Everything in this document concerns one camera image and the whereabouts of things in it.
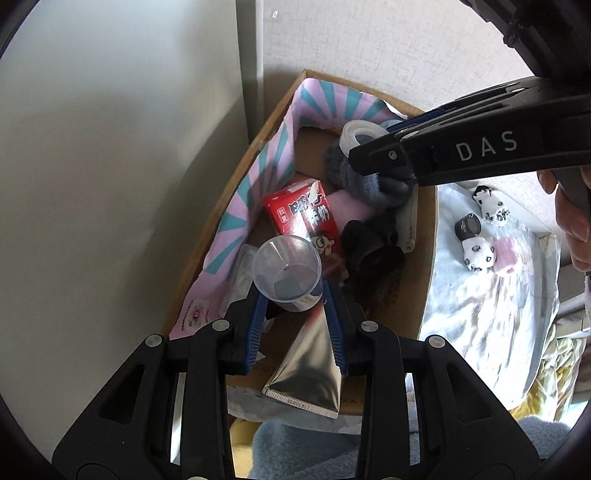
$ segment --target yellow cloth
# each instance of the yellow cloth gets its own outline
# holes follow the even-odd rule
[[[546,421],[560,421],[573,398],[584,348],[584,339],[557,339],[556,327],[552,325],[538,374],[524,402],[510,411],[513,418],[536,415]]]
[[[260,423],[236,419],[230,427],[230,445],[237,478],[247,478],[252,469],[252,439],[259,426]]]

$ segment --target wrinkled fabric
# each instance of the wrinkled fabric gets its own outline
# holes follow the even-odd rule
[[[556,338],[551,326],[538,374],[525,401],[511,410],[515,419],[536,415],[547,421],[561,421],[567,413],[579,371],[585,339]]]
[[[540,366],[544,341],[558,309],[560,249],[556,236],[537,238],[511,216],[504,227],[482,222],[484,237],[512,237],[523,268],[509,277],[464,265],[454,224],[480,214],[467,190],[438,187],[439,226],[433,278],[420,339],[446,338],[508,410],[520,405]]]

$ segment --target gray fuzzy sock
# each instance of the gray fuzzy sock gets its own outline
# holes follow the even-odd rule
[[[339,143],[335,142],[324,153],[324,169],[329,180],[338,188],[346,189],[353,197],[377,208],[399,207],[413,191],[407,183],[395,179],[379,179],[377,174],[362,176],[351,168]],[[396,195],[384,193],[384,186]]]

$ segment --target red milk carton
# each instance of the red milk carton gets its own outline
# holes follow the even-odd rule
[[[277,231],[312,242],[322,260],[325,277],[346,278],[339,231],[330,214],[320,180],[294,183],[263,200]]]

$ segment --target cardboard box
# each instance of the cardboard box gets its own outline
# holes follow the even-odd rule
[[[215,236],[220,219],[228,206],[239,183],[255,161],[266,142],[278,131],[283,117],[293,99],[294,92],[306,78],[315,78],[338,83],[356,90],[375,95],[388,102],[409,117],[422,113],[416,107],[392,96],[348,82],[333,76],[305,70],[290,90],[277,105],[246,154],[239,163],[234,175],[228,181],[210,218],[198,240],[195,250],[187,262],[181,278],[177,295],[172,302],[162,328],[162,334],[168,335],[174,326],[183,305],[184,298],[201,272],[203,261]],[[335,140],[338,134],[332,131],[304,127],[300,129],[295,141],[295,169],[305,176],[323,182],[326,194],[334,188],[328,182],[322,165],[322,154]],[[376,320],[400,336],[417,338],[427,300],[427,293],[433,270],[433,252],[437,232],[437,195],[435,187],[421,187],[418,190],[418,212],[416,241],[413,251],[406,255],[406,263],[401,275],[375,292],[364,304],[368,318]],[[252,228],[247,243],[260,246],[275,235],[274,227],[268,215],[263,212]],[[302,325],[301,314],[286,313],[277,317],[270,332],[262,337],[260,351],[265,358],[255,364],[252,372],[245,377],[227,377],[228,385],[262,390],[262,387],[281,363],[285,353]],[[365,395],[365,380],[362,377],[349,377],[342,390],[342,414],[362,414]]]

